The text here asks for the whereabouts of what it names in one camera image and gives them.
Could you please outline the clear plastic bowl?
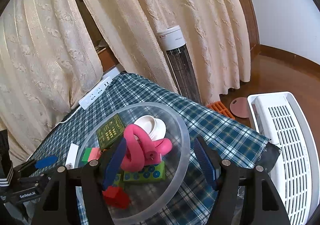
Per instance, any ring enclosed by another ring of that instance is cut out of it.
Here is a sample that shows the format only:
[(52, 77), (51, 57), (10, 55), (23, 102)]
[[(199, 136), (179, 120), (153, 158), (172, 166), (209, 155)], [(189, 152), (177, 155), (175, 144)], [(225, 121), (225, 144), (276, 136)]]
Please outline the clear plastic bowl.
[(189, 164), (189, 132), (176, 110), (155, 102), (135, 103), (98, 121), (75, 166), (97, 159), (116, 136), (125, 139), (123, 159), (106, 193), (109, 202), (117, 203), (120, 194), (130, 203), (124, 209), (108, 208), (115, 224), (137, 224), (159, 213), (182, 184)]

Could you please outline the pink toy brick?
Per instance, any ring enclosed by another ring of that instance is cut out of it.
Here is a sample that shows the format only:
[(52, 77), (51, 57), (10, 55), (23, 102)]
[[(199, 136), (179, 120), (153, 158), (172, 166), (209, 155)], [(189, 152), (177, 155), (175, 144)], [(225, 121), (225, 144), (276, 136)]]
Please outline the pink toy brick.
[(101, 150), (99, 148), (91, 148), (89, 157), (88, 157), (88, 162), (92, 160), (98, 160), (101, 156)]

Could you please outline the phone on gripper mount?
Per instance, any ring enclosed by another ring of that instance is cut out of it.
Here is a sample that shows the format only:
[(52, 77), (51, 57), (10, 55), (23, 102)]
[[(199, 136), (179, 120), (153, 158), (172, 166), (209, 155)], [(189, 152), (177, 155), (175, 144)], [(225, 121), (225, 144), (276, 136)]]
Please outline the phone on gripper mount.
[(9, 156), (8, 131), (0, 131), (0, 187), (8, 187), (12, 180), (14, 169)]

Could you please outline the white slatted plastic basket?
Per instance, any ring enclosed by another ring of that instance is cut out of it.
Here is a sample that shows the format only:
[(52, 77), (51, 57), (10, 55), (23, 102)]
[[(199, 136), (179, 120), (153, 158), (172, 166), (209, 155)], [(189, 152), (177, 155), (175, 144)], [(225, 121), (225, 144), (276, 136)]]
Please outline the white slatted plastic basket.
[(270, 172), (291, 224), (307, 224), (319, 205), (319, 159), (309, 123), (290, 92), (247, 98), (252, 129), (280, 148)]

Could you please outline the green toy brick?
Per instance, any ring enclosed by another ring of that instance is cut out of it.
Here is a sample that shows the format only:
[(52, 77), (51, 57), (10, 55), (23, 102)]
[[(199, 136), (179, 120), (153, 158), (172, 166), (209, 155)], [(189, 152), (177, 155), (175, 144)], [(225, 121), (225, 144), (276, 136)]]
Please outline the green toy brick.
[(84, 154), (82, 155), (82, 159), (81, 159), (82, 163), (88, 162), (89, 156), (91, 154), (91, 150), (92, 150), (92, 148), (86, 148), (84, 150)]

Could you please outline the red toy brick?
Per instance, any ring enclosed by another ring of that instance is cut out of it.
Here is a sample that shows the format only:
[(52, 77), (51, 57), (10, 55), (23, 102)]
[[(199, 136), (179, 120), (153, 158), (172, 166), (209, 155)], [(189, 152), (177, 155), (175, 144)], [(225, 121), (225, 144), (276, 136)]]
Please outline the red toy brick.
[(109, 186), (103, 191), (104, 202), (112, 207), (127, 209), (131, 201), (128, 194), (121, 187)]

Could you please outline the white blue medicine box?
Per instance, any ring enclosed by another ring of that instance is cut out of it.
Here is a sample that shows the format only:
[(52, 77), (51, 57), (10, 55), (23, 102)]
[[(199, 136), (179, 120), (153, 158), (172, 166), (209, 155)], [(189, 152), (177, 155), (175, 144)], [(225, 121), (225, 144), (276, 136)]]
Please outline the white blue medicine box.
[(71, 143), (68, 151), (68, 155), (65, 162), (65, 167), (70, 170), (75, 167), (75, 161), (78, 154), (79, 146), (77, 144)]

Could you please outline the white tower heater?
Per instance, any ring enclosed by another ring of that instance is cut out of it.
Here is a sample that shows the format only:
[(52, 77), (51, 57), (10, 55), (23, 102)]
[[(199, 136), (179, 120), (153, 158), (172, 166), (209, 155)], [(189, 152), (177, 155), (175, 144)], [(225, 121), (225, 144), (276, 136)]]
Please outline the white tower heater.
[(196, 103), (201, 103), (196, 76), (180, 26), (158, 31), (157, 38), (167, 56), (180, 94)]

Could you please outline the green brick blue dots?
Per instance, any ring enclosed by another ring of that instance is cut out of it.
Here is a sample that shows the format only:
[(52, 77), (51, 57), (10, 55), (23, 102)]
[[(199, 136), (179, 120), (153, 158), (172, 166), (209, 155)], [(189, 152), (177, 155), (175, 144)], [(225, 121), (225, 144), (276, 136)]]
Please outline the green brick blue dots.
[(155, 183), (165, 180), (165, 162), (144, 166), (139, 172), (124, 172), (124, 183)]
[(116, 174), (115, 179), (112, 184), (113, 187), (123, 187), (123, 175), (122, 174)]

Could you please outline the round pink disc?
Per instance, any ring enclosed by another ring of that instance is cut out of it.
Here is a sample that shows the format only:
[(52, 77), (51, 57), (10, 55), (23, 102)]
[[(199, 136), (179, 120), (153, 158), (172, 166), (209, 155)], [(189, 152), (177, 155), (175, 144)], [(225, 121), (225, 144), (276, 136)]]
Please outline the round pink disc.
[(249, 118), (248, 102), (246, 97), (238, 97), (229, 105), (230, 111), (238, 118)]

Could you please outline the large pink foam loop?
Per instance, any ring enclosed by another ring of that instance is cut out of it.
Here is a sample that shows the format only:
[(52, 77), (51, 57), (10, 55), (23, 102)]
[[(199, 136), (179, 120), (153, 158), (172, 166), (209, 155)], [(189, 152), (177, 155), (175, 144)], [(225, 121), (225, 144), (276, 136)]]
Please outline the large pink foam loop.
[(139, 172), (144, 166), (159, 164), (162, 157), (172, 150), (172, 142), (168, 138), (152, 141), (149, 135), (135, 124), (124, 130), (126, 153), (120, 168), (127, 172)]

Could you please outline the white power strip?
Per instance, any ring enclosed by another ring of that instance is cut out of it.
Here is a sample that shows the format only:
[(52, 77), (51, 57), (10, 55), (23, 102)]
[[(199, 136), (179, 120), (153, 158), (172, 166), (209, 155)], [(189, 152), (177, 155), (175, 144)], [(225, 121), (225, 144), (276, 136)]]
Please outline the white power strip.
[(79, 105), (82, 109), (86, 110), (90, 107), (103, 94), (111, 83), (112, 79), (108, 76), (107, 78), (100, 81), (92, 90), (90, 90), (82, 99), (79, 100)]

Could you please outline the orange ridged mat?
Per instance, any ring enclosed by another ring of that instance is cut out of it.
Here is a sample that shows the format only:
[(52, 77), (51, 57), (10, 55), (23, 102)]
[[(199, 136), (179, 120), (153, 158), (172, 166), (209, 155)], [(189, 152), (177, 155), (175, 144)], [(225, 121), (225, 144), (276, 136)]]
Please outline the orange ridged mat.
[(229, 109), (227, 107), (225, 107), (225, 105), (221, 101), (216, 101), (214, 103), (211, 103), (211, 104), (207, 105), (207, 108), (209, 108), (213, 111), (216, 111), (217, 113), (222, 114), (225, 117), (229, 117), (229, 118), (235, 120), (235, 116), (233, 116), (233, 114), (231, 114)]

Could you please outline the dark green gold-print box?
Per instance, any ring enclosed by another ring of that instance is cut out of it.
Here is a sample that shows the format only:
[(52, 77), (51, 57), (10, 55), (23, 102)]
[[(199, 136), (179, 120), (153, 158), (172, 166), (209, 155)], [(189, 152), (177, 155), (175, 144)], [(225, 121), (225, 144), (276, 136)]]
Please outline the dark green gold-print box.
[(100, 149), (102, 151), (109, 149), (119, 137), (123, 136), (124, 130), (125, 125), (119, 114), (115, 114), (109, 118), (109, 120), (96, 131)]

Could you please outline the cream patterned curtain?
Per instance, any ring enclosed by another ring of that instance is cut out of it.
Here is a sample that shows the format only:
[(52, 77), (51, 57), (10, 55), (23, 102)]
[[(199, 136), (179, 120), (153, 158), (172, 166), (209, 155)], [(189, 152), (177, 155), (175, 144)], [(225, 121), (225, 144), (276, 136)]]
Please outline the cream patterned curtain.
[[(176, 92), (157, 34), (176, 25), (200, 100), (217, 101), (251, 76), (239, 0), (83, 0), (117, 60)], [(1, 13), (1, 129), (24, 162), (101, 79), (103, 68), (76, 0), (10, 0)]]

